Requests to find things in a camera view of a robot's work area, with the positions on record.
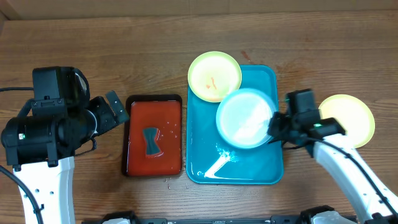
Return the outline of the light blue plate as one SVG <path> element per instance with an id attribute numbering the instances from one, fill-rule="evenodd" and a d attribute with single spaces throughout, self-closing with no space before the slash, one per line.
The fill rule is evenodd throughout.
<path id="1" fill-rule="evenodd" d="M 252 149 L 270 140 L 275 103 L 264 92 L 242 88 L 223 99 L 216 112 L 216 127 L 221 137 L 240 149 Z"/>

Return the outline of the hourglass green red sponge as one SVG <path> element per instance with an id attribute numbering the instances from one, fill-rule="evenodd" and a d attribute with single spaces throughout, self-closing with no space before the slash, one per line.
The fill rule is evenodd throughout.
<path id="1" fill-rule="evenodd" d="M 160 136 L 160 131 L 157 128 L 146 128 L 143 131 L 143 136 L 146 144 L 146 157 L 154 158 L 159 157 L 163 154 L 160 146 L 158 145 L 158 140 Z"/>

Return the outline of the yellow plate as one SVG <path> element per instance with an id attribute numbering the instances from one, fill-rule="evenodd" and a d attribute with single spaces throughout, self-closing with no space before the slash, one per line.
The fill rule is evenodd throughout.
<path id="1" fill-rule="evenodd" d="M 318 107 L 322 119 L 335 118 L 345 129 L 355 148 L 366 145 L 375 132 L 371 110 L 360 99 L 338 94 L 329 96 Z"/>
<path id="2" fill-rule="evenodd" d="M 199 55 L 188 69 L 188 85 L 201 100 L 219 103 L 241 86 L 239 63 L 229 54 L 210 51 Z"/>

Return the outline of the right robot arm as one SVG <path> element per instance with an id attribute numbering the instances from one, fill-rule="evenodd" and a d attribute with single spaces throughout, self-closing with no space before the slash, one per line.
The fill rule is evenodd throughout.
<path id="1" fill-rule="evenodd" d="M 397 223 L 397 196 L 371 170 L 335 118 L 323 119 L 311 89 L 290 92 L 287 110 L 275 112 L 273 141 L 304 147 L 335 180 L 360 223 Z"/>

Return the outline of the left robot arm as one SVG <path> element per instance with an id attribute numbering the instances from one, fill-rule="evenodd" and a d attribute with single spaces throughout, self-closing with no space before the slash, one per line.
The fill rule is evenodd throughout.
<path id="1" fill-rule="evenodd" d="M 34 97 L 1 133 L 1 168 L 19 188 L 26 223 L 74 223 L 76 150 L 129 120 L 114 91 L 90 96 L 84 74 L 74 67 L 32 71 Z"/>

